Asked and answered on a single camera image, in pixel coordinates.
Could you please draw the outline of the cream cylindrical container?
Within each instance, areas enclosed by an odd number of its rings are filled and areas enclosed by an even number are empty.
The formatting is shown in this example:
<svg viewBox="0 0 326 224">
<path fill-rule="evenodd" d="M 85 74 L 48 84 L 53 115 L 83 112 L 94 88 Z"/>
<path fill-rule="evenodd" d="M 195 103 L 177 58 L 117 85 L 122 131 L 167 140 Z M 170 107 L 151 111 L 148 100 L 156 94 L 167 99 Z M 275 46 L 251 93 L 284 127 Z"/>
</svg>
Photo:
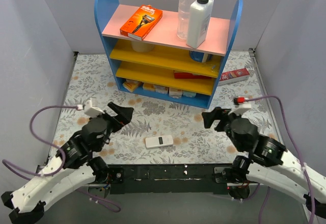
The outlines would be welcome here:
<svg viewBox="0 0 326 224">
<path fill-rule="evenodd" d="M 135 52 L 144 53 L 152 51 L 155 48 L 155 45 L 142 41 L 131 41 L 131 47 Z"/>
</svg>

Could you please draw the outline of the blue shelf with coloured boards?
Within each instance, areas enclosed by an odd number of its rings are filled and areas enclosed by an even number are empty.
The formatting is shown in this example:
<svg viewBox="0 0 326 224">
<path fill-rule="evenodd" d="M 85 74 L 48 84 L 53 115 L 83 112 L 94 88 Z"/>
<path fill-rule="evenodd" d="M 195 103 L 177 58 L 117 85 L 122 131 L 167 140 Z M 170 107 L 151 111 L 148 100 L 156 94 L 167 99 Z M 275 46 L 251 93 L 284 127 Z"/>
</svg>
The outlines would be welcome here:
<svg viewBox="0 0 326 224">
<path fill-rule="evenodd" d="M 131 47 L 132 38 L 120 34 L 120 27 L 136 11 L 135 6 L 122 5 L 119 0 L 95 0 L 94 17 L 120 91 L 125 91 L 123 83 L 127 79 L 136 80 L 197 93 L 194 98 L 182 96 L 176 99 L 139 87 L 135 90 L 138 95 L 209 108 L 238 31 L 242 8 L 243 1 L 237 0 L 230 19 L 211 18 L 206 40 L 197 49 L 212 55 L 206 63 L 192 60 L 189 56 L 192 49 L 177 37 L 176 12 L 163 12 L 162 19 L 144 39 L 155 48 L 144 53 L 135 52 Z M 211 79 L 175 79 L 174 71 Z"/>
</svg>

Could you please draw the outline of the white orange small box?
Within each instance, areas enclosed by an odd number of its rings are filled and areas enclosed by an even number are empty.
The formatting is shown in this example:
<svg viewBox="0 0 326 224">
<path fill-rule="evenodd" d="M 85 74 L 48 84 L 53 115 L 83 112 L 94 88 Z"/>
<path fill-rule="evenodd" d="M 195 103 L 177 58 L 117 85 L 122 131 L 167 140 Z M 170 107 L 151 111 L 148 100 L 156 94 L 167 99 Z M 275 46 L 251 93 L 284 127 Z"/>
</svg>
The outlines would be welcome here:
<svg viewBox="0 0 326 224">
<path fill-rule="evenodd" d="M 172 98 L 180 98 L 183 94 L 183 90 L 175 89 L 175 88 L 169 88 L 169 96 Z"/>
</svg>

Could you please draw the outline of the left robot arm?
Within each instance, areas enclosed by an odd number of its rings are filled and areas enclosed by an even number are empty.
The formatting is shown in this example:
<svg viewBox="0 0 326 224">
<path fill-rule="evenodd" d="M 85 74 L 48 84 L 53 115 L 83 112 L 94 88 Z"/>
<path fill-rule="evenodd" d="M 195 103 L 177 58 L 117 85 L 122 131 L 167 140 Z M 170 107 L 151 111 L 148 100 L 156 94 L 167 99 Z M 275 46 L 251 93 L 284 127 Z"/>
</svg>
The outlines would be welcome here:
<svg viewBox="0 0 326 224">
<path fill-rule="evenodd" d="M 85 184 L 110 185 L 122 179 L 122 172 L 111 170 L 100 156 L 93 157 L 93 153 L 100 152 L 110 142 L 112 133 L 131 122 L 134 109 L 113 102 L 109 102 L 108 107 L 115 116 L 94 107 L 91 100 L 71 106 L 82 110 L 89 121 L 62 146 L 50 144 L 57 152 L 40 172 L 33 173 L 3 160 L 5 167 L 18 176 L 32 176 L 23 187 L 1 196 L 3 204 L 12 210 L 11 223 L 36 223 L 55 202 Z"/>
</svg>

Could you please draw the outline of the red toothpaste box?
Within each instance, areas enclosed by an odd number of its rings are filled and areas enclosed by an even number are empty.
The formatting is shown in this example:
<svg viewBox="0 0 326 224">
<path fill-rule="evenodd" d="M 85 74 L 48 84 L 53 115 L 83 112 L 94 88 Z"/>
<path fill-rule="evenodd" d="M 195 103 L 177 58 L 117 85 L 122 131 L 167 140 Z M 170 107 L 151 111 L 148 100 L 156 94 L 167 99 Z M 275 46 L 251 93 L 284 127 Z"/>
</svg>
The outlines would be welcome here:
<svg viewBox="0 0 326 224">
<path fill-rule="evenodd" d="M 246 68 L 227 71 L 222 73 L 218 86 L 223 86 L 230 83 L 247 80 L 249 76 L 250 73 Z"/>
</svg>

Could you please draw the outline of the orange razor box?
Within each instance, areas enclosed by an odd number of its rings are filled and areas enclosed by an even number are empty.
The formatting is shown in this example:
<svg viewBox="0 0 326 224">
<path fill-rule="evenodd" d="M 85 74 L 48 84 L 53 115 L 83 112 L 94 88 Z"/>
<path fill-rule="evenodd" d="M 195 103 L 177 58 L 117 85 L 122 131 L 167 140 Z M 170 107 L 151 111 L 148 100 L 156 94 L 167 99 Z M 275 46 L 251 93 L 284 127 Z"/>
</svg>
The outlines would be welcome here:
<svg viewBox="0 0 326 224">
<path fill-rule="evenodd" d="M 136 12 L 120 27 L 120 34 L 138 41 L 148 35 L 162 18 L 163 11 L 151 5 L 141 5 Z"/>
</svg>

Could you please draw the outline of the red flat box on shelf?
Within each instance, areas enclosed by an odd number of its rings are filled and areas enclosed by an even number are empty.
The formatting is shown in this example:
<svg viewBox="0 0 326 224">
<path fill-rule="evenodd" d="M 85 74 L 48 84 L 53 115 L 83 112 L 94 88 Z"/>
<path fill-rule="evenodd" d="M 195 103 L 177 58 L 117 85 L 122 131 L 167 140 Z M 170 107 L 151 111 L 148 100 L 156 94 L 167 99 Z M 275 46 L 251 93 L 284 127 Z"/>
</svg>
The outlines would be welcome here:
<svg viewBox="0 0 326 224">
<path fill-rule="evenodd" d="M 187 72 L 174 71 L 175 79 L 211 79 L 209 76 L 197 75 Z"/>
</svg>

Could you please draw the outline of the blue and white tub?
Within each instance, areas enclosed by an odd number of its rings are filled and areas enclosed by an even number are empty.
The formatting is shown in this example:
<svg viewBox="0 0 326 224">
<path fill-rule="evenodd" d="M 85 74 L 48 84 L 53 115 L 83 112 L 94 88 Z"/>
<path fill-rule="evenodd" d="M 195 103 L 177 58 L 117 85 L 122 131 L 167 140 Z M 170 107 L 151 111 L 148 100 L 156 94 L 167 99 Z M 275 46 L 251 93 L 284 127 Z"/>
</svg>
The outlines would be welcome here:
<svg viewBox="0 0 326 224">
<path fill-rule="evenodd" d="M 212 59 L 212 55 L 204 52 L 189 51 L 189 56 L 192 60 L 199 63 L 206 63 Z"/>
</svg>

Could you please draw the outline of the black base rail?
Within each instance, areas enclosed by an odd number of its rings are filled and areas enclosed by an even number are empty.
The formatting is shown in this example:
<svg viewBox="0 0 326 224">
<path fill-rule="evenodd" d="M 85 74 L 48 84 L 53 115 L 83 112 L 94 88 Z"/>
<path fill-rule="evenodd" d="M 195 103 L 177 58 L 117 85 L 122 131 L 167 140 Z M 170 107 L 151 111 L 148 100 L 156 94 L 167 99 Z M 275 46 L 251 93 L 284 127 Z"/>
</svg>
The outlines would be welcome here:
<svg viewBox="0 0 326 224">
<path fill-rule="evenodd" d="M 250 183 L 232 164 L 122 164 L 108 166 L 110 194 L 212 193 L 246 199 Z"/>
</svg>

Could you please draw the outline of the white blue small box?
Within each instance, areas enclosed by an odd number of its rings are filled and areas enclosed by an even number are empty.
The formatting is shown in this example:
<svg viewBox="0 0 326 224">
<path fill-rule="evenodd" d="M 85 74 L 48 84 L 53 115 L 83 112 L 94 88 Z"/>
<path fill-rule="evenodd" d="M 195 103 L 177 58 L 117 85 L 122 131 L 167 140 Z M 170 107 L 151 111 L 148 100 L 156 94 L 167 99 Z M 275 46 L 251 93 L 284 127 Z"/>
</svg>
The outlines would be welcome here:
<svg viewBox="0 0 326 224">
<path fill-rule="evenodd" d="M 197 93 L 190 92 L 190 91 L 183 91 L 183 94 L 182 95 L 185 96 L 185 97 L 194 98 L 194 97 L 196 97 Z"/>
</svg>

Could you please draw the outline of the white remote control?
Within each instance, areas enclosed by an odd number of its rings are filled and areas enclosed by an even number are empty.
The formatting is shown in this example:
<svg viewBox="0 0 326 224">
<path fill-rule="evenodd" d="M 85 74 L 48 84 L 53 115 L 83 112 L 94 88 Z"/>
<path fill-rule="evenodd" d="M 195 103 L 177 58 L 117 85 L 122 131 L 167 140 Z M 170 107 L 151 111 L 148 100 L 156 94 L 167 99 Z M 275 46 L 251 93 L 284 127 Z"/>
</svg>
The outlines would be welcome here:
<svg viewBox="0 0 326 224">
<path fill-rule="evenodd" d="M 168 147 L 168 146 L 172 146 L 173 144 L 174 144 L 174 140 L 171 135 L 147 137 L 145 139 L 145 146 L 147 149 Z"/>
</svg>

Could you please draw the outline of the white bottle with black cap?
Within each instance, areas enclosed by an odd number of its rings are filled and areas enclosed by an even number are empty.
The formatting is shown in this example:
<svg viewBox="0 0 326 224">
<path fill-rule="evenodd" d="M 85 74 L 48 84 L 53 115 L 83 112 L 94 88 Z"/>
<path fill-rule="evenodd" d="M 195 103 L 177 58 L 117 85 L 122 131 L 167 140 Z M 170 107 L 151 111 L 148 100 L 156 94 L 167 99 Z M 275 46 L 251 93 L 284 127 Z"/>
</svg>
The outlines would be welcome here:
<svg viewBox="0 0 326 224">
<path fill-rule="evenodd" d="M 189 10 L 186 44 L 198 48 L 206 39 L 214 0 L 196 0 Z"/>
</svg>

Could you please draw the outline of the floral table mat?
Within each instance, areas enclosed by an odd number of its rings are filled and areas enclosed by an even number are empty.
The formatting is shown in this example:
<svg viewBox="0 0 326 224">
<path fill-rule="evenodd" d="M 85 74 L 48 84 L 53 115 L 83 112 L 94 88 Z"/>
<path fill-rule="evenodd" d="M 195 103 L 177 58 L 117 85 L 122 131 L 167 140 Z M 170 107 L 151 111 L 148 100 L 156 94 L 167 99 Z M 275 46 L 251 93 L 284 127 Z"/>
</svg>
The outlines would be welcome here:
<svg viewBox="0 0 326 224">
<path fill-rule="evenodd" d="M 232 99 L 236 96 L 262 95 L 250 54 L 231 51 L 224 71 L 247 68 L 250 77 L 217 87 L 209 110 L 234 107 Z M 89 98 L 101 109 L 106 109 L 110 101 L 134 108 L 132 122 L 112 134 L 110 143 L 94 154 L 108 164 L 231 163 L 239 154 L 225 133 L 214 131 L 215 124 L 211 129 L 204 128 L 204 109 L 119 91 L 106 54 L 77 56 L 64 104 L 81 104 Z M 253 102 L 244 117 L 257 125 L 261 134 L 281 141 L 266 100 Z M 88 118 L 81 111 L 62 110 L 53 142 L 61 146 L 86 122 Z M 168 134 L 173 136 L 173 146 L 146 149 L 146 138 Z"/>
</svg>

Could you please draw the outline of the clear plastic water bottle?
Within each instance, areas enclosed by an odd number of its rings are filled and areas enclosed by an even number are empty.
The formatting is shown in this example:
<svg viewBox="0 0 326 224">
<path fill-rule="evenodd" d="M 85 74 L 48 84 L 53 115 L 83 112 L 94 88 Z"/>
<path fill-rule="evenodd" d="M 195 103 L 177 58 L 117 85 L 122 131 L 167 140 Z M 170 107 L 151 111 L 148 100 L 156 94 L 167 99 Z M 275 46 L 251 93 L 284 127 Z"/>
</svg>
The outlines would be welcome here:
<svg viewBox="0 0 326 224">
<path fill-rule="evenodd" d="M 195 0 L 179 0 L 177 36 L 187 39 L 190 6 Z"/>
</svg>

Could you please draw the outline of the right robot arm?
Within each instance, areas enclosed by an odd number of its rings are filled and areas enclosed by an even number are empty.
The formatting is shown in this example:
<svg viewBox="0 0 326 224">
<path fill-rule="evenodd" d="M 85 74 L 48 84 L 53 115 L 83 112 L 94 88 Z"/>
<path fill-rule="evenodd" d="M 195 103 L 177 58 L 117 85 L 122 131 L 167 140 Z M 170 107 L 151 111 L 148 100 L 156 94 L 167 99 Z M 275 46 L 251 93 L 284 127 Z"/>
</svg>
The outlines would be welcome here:
<svg viewBox="0 0 326 224">
<path fill-rule="evenodd" d="M 262 135 L 256 125 L 242 114 L 252 106 L 243 103 L 234 109 L 215 107 L 211 112 L 203 112 L 205 128 L 210 128 L 215 120 L 217 132 L 225 132 L 236 150 L 248 156 L 238 155 L 232 166 L 217 176 L 227 182 L 257 182 L 285 193 L 315 215 L 325 218 L 325 176 L 308 166 L 301 166 L 286 147 L 277 140 Z"/>
</svg>

